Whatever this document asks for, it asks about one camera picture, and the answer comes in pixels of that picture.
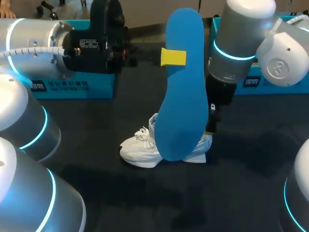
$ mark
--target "shoe lace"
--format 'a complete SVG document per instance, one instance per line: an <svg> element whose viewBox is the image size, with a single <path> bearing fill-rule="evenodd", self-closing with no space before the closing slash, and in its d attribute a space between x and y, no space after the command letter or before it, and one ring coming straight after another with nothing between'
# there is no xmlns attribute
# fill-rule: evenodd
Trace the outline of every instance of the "shoe lace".
<svg viewBox="0 0 309 232"><path fill-rule="evenodd" d="M136 139L144 141L145 148L151 149L155 147L155 144L150 141L149 130L147 128L143 127L138 132L136 132L134 135Z"/></svg>

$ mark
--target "blue box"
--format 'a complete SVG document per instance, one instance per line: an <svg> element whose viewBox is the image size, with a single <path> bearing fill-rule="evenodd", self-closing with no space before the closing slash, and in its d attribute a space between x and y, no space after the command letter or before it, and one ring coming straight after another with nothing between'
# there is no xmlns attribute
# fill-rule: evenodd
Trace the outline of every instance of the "blue box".
<svg viewBox="0 0 309 232"><path fill-rule="evenodd" d="M68 20L75 29L88 29L89 20ZM67 81L33 79L32 88L37 99L111 99L114 74L77 72Z"/></svg>
<svg viewBox="0 0 309 232"><path fill-rule="evenodd" d="M288 21L294 16L280 17L284 21ZM220 25L221 18L213 18L211 26L210 39L210 54L212 50L213 41L216 38L216 33ZM279 87L275 86L266 80L258 65L253 64L248 77L244 82L237 83L235 95L254 95L254 94L294 94L294 93L309 93L309 74L294 86Z"/></svg>

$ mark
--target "human hand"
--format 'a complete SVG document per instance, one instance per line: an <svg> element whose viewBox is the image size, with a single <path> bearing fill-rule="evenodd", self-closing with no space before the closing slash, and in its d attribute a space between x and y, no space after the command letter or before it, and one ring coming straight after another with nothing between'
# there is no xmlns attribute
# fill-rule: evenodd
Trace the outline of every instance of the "human hand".
<svg viewBox="0 0 309 232"><path fill-rule="evenodd" d="M16 15L9 7L0 6L0 18L16 18Z"/></svg>

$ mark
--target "white sneaker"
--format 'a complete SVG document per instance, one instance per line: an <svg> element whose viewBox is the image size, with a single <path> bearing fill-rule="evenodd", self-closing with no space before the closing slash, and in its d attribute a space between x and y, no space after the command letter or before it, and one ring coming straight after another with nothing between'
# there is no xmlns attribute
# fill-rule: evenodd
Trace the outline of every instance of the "white sneaker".
<svg viewBox="0 0 309 232"><path fill-rule="evenodd" d="M149 130L145 127L120 144L120 156L128 163L142 167L153 168L163 158L155 146L154 127L157 114L149 119ZM206 155L212 143L212 136L204 134L194 151L183 161L190 163L205 163Z"/></svg>

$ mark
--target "blue insole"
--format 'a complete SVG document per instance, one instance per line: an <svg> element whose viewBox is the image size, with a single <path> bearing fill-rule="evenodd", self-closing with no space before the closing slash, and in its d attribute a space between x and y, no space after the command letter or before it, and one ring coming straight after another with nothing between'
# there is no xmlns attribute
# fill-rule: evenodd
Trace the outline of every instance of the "blue insole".
<svg viewBox="0 0 309 232"><path fill-rule="evenodd" d="M186 66L167 66L168 87L156 119L154 138L161 156L177 161L192 153L208 120L204 28L197 11L184 8L170 16L166 49L186 51Z"/></svg>

